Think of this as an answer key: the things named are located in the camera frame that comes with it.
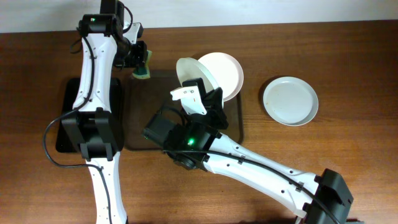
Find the white plate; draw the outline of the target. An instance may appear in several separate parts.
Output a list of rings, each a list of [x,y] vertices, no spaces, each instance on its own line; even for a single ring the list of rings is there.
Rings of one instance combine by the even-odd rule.
[[[213,75],[223,91],[223,101],[233,99],[242,89],[244,72],[240,63],[222,52],[208,53],[198,59]]]
[[[194,58],[180,58],[176,64],[176,71],[181,87],[172,90],[170,94],[174,101],[180,100],[187,114],[207,114],[205,96],[216,90],[221,96],[216,98],[215,105],[223,109],[223,91],[203,64]]]

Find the green yellow sponge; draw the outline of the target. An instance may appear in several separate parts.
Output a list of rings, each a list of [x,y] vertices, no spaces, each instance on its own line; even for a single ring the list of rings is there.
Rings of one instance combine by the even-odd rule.
[[[144,66],[136,68],[133,73],[132,77],[140,80],[146,80],[150,78],[150,70],[149,70],[149,61],[152,57],[152,52],[150,50],[146,51],[146,59],[144,60]]]

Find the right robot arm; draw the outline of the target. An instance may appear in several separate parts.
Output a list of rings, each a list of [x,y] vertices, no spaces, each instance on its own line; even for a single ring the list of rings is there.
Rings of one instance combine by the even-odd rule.
[[[346,223],[353,196],[339,173],[325,169],[316,175],[293,169],[234,142],[221,132],[228,127],[223,91],[216,85],[206,90],[202,78],[186,80],[170,94],[182,104],[176,112],[182,122],[164,117],[162,106],[143,135],[176,165],[242,182],[288,208],[298,223]]]

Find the pale blue plate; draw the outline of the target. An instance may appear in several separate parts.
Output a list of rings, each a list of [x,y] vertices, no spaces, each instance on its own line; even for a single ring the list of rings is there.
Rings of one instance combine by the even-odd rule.
[[[263,92],[267,114],[286,126],[302,126],[313,120],[319,101],[315,90],[296,77],[280,77],[271,81]]]

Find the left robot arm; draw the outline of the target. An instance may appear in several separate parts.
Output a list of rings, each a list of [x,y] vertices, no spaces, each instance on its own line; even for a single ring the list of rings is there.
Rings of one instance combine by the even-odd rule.
[[[150,52],[141,40],[141,23],[124,23],[130,10],[121,1],[102,1],[97,14],[85,14],[77,30],[83,65],[72,110],[60,122],[91,175],[97,223],[127,223],[121,196],[119,158],[124,134],[112,114],[111,72],[133,68],[147,75]]]

